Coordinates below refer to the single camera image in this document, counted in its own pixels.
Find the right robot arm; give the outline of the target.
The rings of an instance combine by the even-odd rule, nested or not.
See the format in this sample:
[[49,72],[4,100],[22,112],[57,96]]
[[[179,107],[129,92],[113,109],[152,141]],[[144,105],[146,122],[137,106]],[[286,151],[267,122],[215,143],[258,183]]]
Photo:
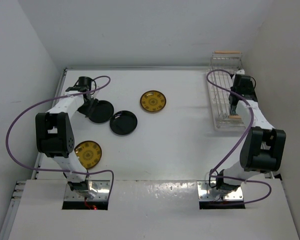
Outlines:
[[276,172],[282,163],[286,133],[270,124],[261,112],[255,83],[249,75],[235,74],[230,88],[230,113],[242,119],[246,137],[239,161],[217,174],[215,188],[222,192],[236,191],[255,175]]

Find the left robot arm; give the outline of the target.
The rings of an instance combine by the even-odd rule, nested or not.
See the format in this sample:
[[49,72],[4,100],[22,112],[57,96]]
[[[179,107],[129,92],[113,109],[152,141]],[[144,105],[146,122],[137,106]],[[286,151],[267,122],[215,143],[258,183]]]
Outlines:
[[92,85],[96,85],[95,80],[79,77],[54,107],[35,116],[38,151],[59,165],[71,191],[90,200],[96,197],[97,190],[92,187],[93,182],[87,175],[87,169],[75,154],[70,120],[76,111],[88,115],[94,102]]

